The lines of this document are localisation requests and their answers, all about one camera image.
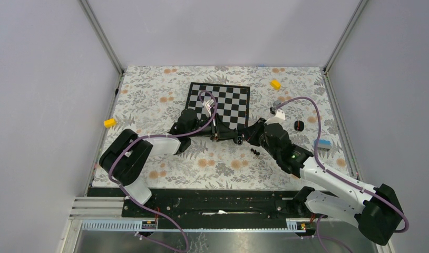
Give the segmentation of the black earbud charging case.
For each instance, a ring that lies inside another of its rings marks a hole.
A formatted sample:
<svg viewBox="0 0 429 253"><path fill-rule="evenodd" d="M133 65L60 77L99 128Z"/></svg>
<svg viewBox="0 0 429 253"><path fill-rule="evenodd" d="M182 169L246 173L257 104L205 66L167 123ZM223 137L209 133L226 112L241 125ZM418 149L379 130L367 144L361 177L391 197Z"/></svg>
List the black earbud charging case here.
<svg viewBox="0 0 429 253"><path fill-rule="evenodd" d="M305 124L301 120L297 120L294 122L294 130L298 132L302 132L305 128Z"/></svg>

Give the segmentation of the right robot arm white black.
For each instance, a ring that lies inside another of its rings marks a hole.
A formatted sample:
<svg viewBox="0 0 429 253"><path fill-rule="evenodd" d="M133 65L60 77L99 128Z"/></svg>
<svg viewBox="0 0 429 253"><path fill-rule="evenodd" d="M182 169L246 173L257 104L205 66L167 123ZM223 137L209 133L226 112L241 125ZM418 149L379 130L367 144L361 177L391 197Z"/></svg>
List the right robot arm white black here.
<svg viewBox="0 0 429 253"><path fill-rule="evenodd" d="M306 217L313 212L340 219L382 246L398 232L397 227L405 216L390 186L381 184L376 187L329 167L312 152L293 144L279 123L267 124L264 119L259 119L240 134L249 144L264 148L284 172L332 193L328 196L311 187L303 187L293 203L298 216Z"/></svg>

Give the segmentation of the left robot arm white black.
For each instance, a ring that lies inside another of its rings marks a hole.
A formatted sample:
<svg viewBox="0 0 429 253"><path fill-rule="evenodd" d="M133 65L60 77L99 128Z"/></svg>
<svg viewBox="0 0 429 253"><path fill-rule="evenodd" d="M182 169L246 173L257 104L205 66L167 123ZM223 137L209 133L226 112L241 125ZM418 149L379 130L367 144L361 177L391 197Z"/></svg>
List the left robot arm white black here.
<svg viewBox="0 0 429 253"><path fill-rule="evenodd" d="M177 155L191 144L193 137L209 137L212 141L232 140L242 144L242 135L222 122L219 114L201 120L194 109L184 109L169 133L138 136L131 129L123 130L103 152L99 165L126 191L126 196L136 200L134 209L147 217L154 212L152 192L143 179L141 171L149 157Z"/></svg>

